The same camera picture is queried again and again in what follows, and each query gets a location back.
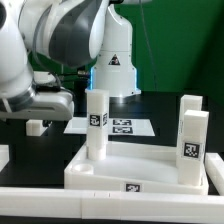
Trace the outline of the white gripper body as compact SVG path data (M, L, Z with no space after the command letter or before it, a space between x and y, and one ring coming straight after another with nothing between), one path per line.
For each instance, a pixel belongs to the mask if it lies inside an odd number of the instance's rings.
M68 92L40 92L28 108L19 112L1 112L0 119L35 119L69 121L74 114L74 102Z

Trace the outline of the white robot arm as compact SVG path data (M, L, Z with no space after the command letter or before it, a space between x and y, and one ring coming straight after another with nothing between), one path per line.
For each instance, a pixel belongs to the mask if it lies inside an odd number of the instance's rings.
M140 92L131 63L130 23L116 4L137 0L0 0L0 119L70 120L74 95L36 80L28 54L77 68L96 63L94 88L112 97Z

